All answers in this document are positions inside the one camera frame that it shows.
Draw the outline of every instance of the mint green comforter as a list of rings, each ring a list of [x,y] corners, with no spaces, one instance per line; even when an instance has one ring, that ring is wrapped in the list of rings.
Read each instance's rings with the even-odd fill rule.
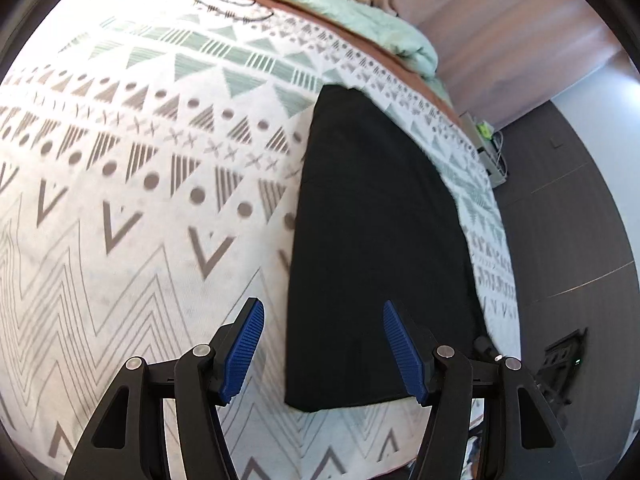
[[[427,83],[435,78],[438,55],[413,25],[354,0],[290,0],[361,34],[393,54]]]

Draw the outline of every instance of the black fabric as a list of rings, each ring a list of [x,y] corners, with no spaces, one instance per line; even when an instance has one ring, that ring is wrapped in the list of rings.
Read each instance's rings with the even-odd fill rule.
[[[406,397],[383,331],[389,299],[467,356],[486,334],[456,205],[433,164],[366,95],[324,86],[290,268],[289,406]]]

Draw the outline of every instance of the pink curtain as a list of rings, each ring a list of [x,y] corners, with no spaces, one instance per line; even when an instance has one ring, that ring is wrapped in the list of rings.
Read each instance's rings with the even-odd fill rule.
[[[622,47],[584,0],[375,0],[435,47],[456,112],[497,128],[596,70]]]

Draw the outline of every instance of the dark wood floor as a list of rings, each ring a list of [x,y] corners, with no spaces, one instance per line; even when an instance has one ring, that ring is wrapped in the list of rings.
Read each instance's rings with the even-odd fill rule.
[[[640,385],[640,293],[618,210],[598,168],[549,102],[504,130],[506,184],[495,190],[511,251],[522,357],[588,327],[566,436],[584,480],[623,450]]]

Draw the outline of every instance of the blue gripper pad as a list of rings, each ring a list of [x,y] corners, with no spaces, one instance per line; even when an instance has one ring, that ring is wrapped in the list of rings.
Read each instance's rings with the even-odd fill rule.
[[[264,306],[259,300],[255,300],[225,359],[224,378],[218,393],[224,402],[229,402],[240,393],[263,328]]]
[[[396,358],[396,364],[402,375],[404,387],[409,395],[414,396],[419,404],[424,405],[428,391],[424,386],[422,360],[418,356],[418,352],[391,301],[385,303],[382,310],[382,319],[386,339],[389,341],[391,351]]]

